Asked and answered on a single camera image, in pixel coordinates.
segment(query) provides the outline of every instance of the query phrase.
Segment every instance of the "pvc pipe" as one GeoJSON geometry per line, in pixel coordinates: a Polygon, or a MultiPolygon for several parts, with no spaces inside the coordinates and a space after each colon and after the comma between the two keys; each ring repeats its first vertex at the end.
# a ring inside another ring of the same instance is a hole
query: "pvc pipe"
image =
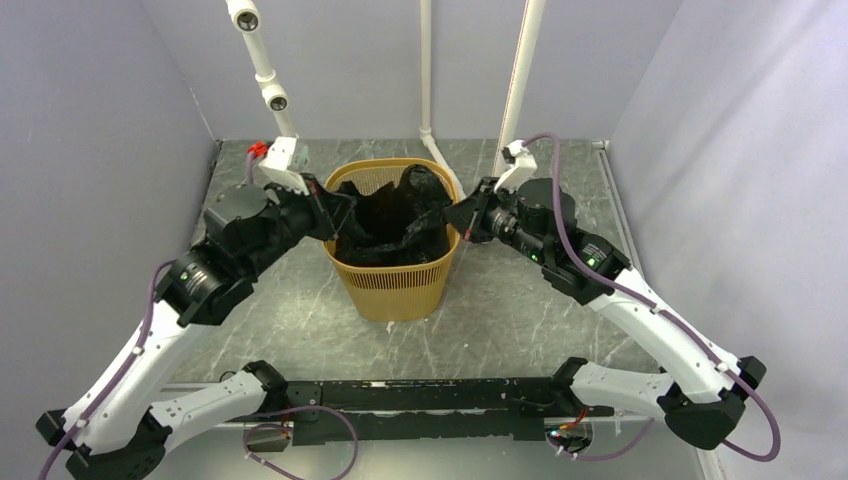
{"type": "Polygon", "coordinates": [[[421,134],[425,135],[430,133],[433,8],[430,0],[421,0],[419,7],[421,10],[421,134]]]}
{"type": "Polygon", "coordinates": [[[253,61],[253,68],[256,69],[257,77],[270,77],[274,75],[274,69],[271,68],[271,60],[268,59],[268,53],[265,50],[265,42],[259,32],[242,33],[244,44],[247,45],[247,53],[250,54],[250,60],[253,61]]]}
{"type": "Polygon", "coordinates": [[[277,127],[284,137],[297,137],[291,117],[288,113],[289,98],[283,86],[277,80],[277,72],[271,67],[265,42],[259,35],[262,29],[262,17],[253,0],[227,0],[230,20],[236,30],[241,32],[247,53],[256,70],[256,83],[265,100],[265,107],[274,115],[277,127]]]}
{"type": "Polygon", "coordinates": [[[539,26],[542,24],[544,12],[545,0],[525,1],[521,31],[518,33],[518,48],[515,50],[515,62],[512,65],[506,108],[498,137],[498,149],[492,166],[492,175],[495,177],[499,177],[506,171],[501,150],[515,140],[515,126],[518,124],[518,116],[521,113],[521,102],[524,100],[524,90],[527,87],[527,77],[530,74],[530,64],[533,62],[533,52],[536,50],[536,39],[539,36],[539,26]]]}
{"type": "Polygon", "coordinates": [[[433,139],[433,136],[430,134],[422,135],[421,141],[424,143],[424,146],[427,147],[427,150],[430,151],[430,155],[433,156],[433,160],[439,164],[439,166],[444,167],[445,170],[450,174],[451,180],[453,181],[454,186],[456,187],[456,193],[459,195],[460,201],[465,200],[467,195],[465,194],[465,190],[462,188],[462,184],[459,183],[459,179],[456,177],[456,173],[454,173],[453,169],[450,168],[448,162],[445,160],[445,157],[442,156],[442,152],[439,151],[439,147],[436,146],[436,140],[433,139]]]}
{"type": "Polygon", "coordinates": [[[439,166],[443,167],[451,176],[456,191],[459,194],[459,200],[464,200],[465,190],[456,173],[450,168],[442,152],[439,151],[436,140],[433,138],[433,130],[430,125],[430,94],[432,84],[430,78],[432,75],[432,23],[433,23],[433,5],[431,0],[420,0],[419,9],[421,14],[421,128],[418,130],[421,134],[421,142],[430,151],[433,160],[439,166]]]}

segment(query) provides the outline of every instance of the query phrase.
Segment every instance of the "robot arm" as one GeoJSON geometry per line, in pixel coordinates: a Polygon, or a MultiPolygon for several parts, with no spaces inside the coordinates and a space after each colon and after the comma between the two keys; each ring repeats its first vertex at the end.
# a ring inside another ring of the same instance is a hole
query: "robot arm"
{"type": "Polygon", "coordinates": [[[151,317],[82,398],[39,419],[36,426],[50,445],[72,451],[67,468],[74,478],[143,478],[194,435],[287,403],[287,382],[262,361],[185,397],[153,399],[197,340],[253,292],[262,272],[306,236],[335,238],[353,200],[327,192],[310,174],[298,176],[306,195],[270,183],[237,185],[219,196],[204,211],[205,238],[156,286],[151,317]]]}
{"type": "MultiPolygon", "coordinates": [[[[754,357],[739,359],[696,334],[720,360],[712,361],[678,325],[658,315],[669,309],[621,252],[577,228],[574,201],[560,192],[568,240],[582,263],[658,306],[645,307],[582,272],[556,235],[550,179],[525,181],[535,162],[526,149],[513,151],[521,158],[515,159],[512,173],[500,182],[481,180],[471,196],[445,210],[447,221],[466,240],[497,238],[538,264],[554,289],[613,321],[663,368],[644,374],[569,358],[551,377],[555,401],[566,411],[597,405],[640,413],[663,420],[696,447],[715,448],[735,428],[747,399],[725,373],[732,371],[756,388],[765,366],[754,357]]],[[[283,173],[278,177],[297,176],[297,181],[285,178],[283,185],[264,188],[237,185],[204,211],[205,238],[175,260],[158,283],[150,318],[77,403],[39,419],[45,440],[72,452],[66,465],[74,478],[143,478],[189,438],[289,403],[286,380],[262,361],[185,397],[153,401],[192,345],[252,293],[262,272],[306,236],[335,238],[351,212],[350,197],[325,191],[312,175],[283,173]],[[144,332],[140,348],[138,337],[144,332]],[[122,373],[125,359],[133,355],[122,373]],[[93,402],[101,396],[102,402],[93,402]]]]}
{"type": "MultiPolygon", "coordinates": [[[[505,149],[507,161],[513,159],[510,172],[528,177],[535,163],[517,158],[516,153],[529,155],[505,149]]],[[[659,315],[670,308],[621,252],[606,239],[577,228],[574,200],[560,191],[568,240],[579,259],[595,273],[647,297],[657,307],[648,308],[582,272],[557,235],[550,178],[529,180],[516,188],[503,186],[503,176],[482,179],[467,199],[446,210],[447,220],[468,241],[497,238],[538,264],[554,289],[611,320],[662,366],[658,374],[643,374],[570,358],[552,379],[563,401],[575,407],[612,406],[663,420],[686,442],[703,449],[716,448],[736,427],[748,397],[726,370],[756,388],[765,366],[755,357],[737,358],[683,320],[721,363],[711,361],[686,332],[659,315]]]]}

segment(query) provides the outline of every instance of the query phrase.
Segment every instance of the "trash bag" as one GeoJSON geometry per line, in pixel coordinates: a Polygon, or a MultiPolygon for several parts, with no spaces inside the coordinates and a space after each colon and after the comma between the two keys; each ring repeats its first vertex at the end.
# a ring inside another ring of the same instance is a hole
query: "trash bag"
{"type": "Polygon", "coordinates": [[[336,241],[335,257],[355,267],[428,263],[450,250],[442,209],[453,201],[438,175],[424,165],[404,169],[397,187],[383,185],[362,195],[353,182],[339,193],[357,198],[336,241]]]}

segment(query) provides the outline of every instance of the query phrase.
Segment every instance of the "yellow basket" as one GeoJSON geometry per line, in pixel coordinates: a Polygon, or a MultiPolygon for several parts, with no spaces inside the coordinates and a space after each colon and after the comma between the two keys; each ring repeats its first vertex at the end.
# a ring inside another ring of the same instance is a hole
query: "yellow basket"
{"type": "MultiPolygon", "coordinates": [[[[435,162],[420,158],[384,158],[351,162],[327,179],[326,188],[335,191],[344,181],[351,181],[363,195],[370,195],[383,185],[400,181],[403,170],[420,164],[442,180],[454,203],[458,200],[450,174],[435,162]]],[[[433,313],[439,306],[448,278],[451,260],[459,245],[459,233],[448,225],[450,249],[442,258],[420,265],[403,267],[353,267],[336,260],[335,242],[324,242],[324,250],[339,272],[359,314],[368,320],[389,322],[414,320],[433,313]]]]}

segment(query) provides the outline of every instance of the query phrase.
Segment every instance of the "floor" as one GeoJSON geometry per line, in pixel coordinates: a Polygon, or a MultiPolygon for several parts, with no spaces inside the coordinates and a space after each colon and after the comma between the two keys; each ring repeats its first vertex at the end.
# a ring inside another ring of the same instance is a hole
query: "floor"
{"type": "MultiPolygon", "coordinates": [[[[587,455],[610,453],[627,444],[640,423],[624,422],[621,434],[607,422],[596,425],[587,455]]],[[[279,474],[244,459],[239,429],[210,430],[165,457],[148,480],[277,480],[279,474]]],[[[350,461],[353,445],[334,442],[294,447],[262,457],[300,478],[331,478],[350,461]]],[[[658,425],[631,452],[606,462],[556,457],[545,442],[515,442],[509,437],[445,438],[361,442],[347,480],[466,480],[579,478],[581,480],[704,480],[698,454],[658,425]]]]}
{"type": "MultiPolygon", "coordinates": [[[[225,142],[207,202],[244,177],[253,142],[225,142]]],[[[326,179],[354,160],[431,158],[420,140],[309,141],[307,171],[326,179]]],[[[467,192],[489,175],[495,140],[439,141],[467,192]]],[[[537,176],[550,176],[549,144],[532,149],[537,176]]],[[[602,169],[586,141],[563,148],[562,185],[577,201],[582,228],[621,247],[602,169]]],[[[257,170],[257,182],[266,180],[257,170]]],[[[198,224],[195,240],[202,238],[198,224]]],[[[552,374],[569,356],[640,372],[656,371],[645,351],[609,321],[552,290],[539,267],[497,242],[461,244],[442,304],[428,318],[385,323],[360,317],[321,244],[304,240],[260,278],[176,372],[176,382],[215,381],[264,359],[290,380],[475,378],[552,374]]]]}

